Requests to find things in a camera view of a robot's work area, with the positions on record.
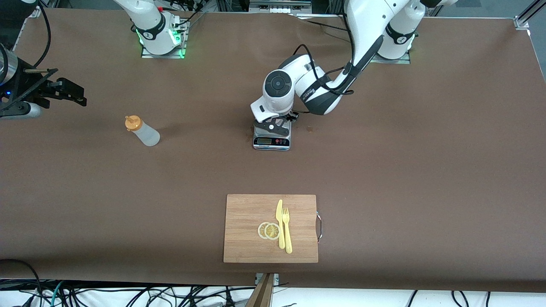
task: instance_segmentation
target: lemon slice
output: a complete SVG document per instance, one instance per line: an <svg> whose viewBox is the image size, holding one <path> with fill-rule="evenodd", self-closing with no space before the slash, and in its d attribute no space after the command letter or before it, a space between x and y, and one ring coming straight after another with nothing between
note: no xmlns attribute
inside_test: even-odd
<svg viewBox="0 0 546 307"><path fill-rule="evenodd" d="M269 223L265 226L265 236L270 240L276 240L279 232L279 227L275 223Z"/></svg>
<svg viewBox="0 0 546 307"><path fill-rule="evenodd" d="M267 237L265 236L265 227L267 225L269 225L269 222L263 222L260 224L260 226L258 226L258 235L262 239L267 239Z"/></svg>

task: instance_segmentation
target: fork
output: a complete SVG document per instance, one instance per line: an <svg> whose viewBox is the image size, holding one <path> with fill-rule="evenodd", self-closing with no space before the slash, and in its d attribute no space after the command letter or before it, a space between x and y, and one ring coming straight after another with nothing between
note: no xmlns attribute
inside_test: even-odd
<svg viewBox="0 0 546 307"><path fill-rule="evenodd" d="M292 240L290 240L290 230L288 230L288 222L290 221L290 214L288 208L282 208L282 221L284 223L284 236L286 241L286 253L292 253Z"/></svg>

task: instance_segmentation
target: cutting board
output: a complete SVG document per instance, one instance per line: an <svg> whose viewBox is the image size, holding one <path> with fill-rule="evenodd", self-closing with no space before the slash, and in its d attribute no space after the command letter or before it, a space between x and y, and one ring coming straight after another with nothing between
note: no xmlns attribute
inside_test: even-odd
<svg viewBox="0 0 546 307"><path fill-rule="evenodd" d="M278 200L290 212L292 253L278 248L278 240L262 239L258 226L275 219ZM317 197L290 194L229 194L225 209L224 262L317 263Z"/></svg>

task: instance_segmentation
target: round gray joint cover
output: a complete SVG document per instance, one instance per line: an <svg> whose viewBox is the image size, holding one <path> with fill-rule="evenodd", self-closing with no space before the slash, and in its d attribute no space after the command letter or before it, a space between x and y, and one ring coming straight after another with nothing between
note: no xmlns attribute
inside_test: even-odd
<svg viewBox="0 0 546 307"><path fill-rule="evenodd" d="M265 78L265 92L271 97L283 97L290 91L291 87L292 79L281 70L271 72Z"/></svg>

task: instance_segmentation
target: yellow knife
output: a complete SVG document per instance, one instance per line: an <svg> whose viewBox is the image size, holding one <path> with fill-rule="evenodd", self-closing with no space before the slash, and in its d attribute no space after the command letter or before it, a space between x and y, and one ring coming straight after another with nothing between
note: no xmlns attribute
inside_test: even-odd
<svg viewBox="0 0 546 307"><path fill-rule="evenodd" d="M277 213L275 214L275 218L278 221L278 247L283 250L284 249L284 231L282 231L282 199L278 200L277 204Z"/></svg>

